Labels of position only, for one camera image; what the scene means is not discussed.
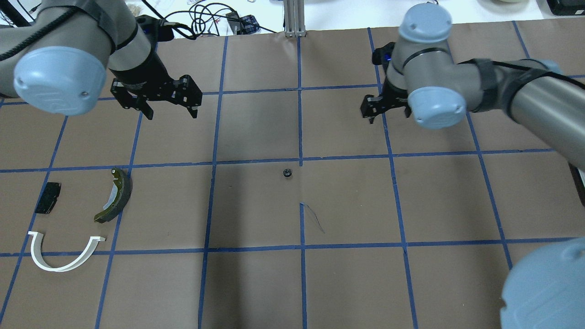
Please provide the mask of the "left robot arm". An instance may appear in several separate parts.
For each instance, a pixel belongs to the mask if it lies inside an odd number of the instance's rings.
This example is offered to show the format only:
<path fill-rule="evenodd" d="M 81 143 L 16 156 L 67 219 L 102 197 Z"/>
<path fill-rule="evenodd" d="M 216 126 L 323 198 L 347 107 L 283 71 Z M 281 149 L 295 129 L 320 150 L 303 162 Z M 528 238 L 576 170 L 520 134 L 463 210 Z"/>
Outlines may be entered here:
<path fill-rule="evenodd" d="M 123 0 L 43 0 L 35 23 L 1 29 L 1 97 L 82 115 L 95 108 L 111 72 L 121 107 L 151 120 L 149 102 L 166 101 L 196 118 L 202 91 L 190 75 L 173 79 L 155 50 L 174 29 L 185 26 L 135 17 Z"/>

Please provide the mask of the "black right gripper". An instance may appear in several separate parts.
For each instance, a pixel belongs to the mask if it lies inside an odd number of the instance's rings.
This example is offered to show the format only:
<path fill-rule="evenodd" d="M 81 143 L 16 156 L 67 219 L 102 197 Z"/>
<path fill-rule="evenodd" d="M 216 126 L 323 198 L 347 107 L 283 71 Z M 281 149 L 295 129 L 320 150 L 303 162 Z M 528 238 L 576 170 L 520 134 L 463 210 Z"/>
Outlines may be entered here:
<path fill-rule="evenodd" d="M 365 95 L 360 105 L 362 118 L 367 118 L 368 123 L 373 124 L 375 117 L 389 110 L 404 108 L 406 118 L 411 116 L 411 108 L 408 105 L 408 92 L 405 88 L 397 87 L 386 78 L 382 92 L 378 96 Z"/>

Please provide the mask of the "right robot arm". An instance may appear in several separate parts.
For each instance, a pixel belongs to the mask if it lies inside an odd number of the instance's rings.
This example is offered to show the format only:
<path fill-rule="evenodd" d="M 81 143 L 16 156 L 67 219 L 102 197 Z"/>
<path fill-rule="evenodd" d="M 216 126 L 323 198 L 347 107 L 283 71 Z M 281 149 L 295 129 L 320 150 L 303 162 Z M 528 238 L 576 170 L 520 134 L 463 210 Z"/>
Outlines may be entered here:
<path fill-rule="evenodd" d="M 551 60 L 498 62 L 473 58 L 454 63 L 447 47 L 452 17 L 422 3 L 408 9 L 396 42 L 377 48 L 372 63 L 386 73 L 379 96 L 360 106 L 370 122 L 394 108 L 405 109 L 420 127 L 443 129 L 468 112 L 502 110 L 583 170 L 584 84 L 562 75 Z M 554 242 L 526 255 L 506 277 L 500 310 L 503 329 L 582 329 L 584 238 Z"/>

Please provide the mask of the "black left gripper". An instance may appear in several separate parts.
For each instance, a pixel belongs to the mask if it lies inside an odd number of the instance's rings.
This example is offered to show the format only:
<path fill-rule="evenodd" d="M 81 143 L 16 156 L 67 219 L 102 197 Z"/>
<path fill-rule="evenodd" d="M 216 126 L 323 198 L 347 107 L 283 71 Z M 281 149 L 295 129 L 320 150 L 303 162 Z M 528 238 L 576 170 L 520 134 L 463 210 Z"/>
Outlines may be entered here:
<path fill-rule="evenodd" d="M 133 69 L 110 71 L 115 77 L 110 91 L 123 108 L 134 108 L 152 120 L 154 111 L 148 101 L 167 101 L 186 107 L 197 119 L 203 92 L 188 74 L 173 79 L 160 58 L 147 58 Z"/>

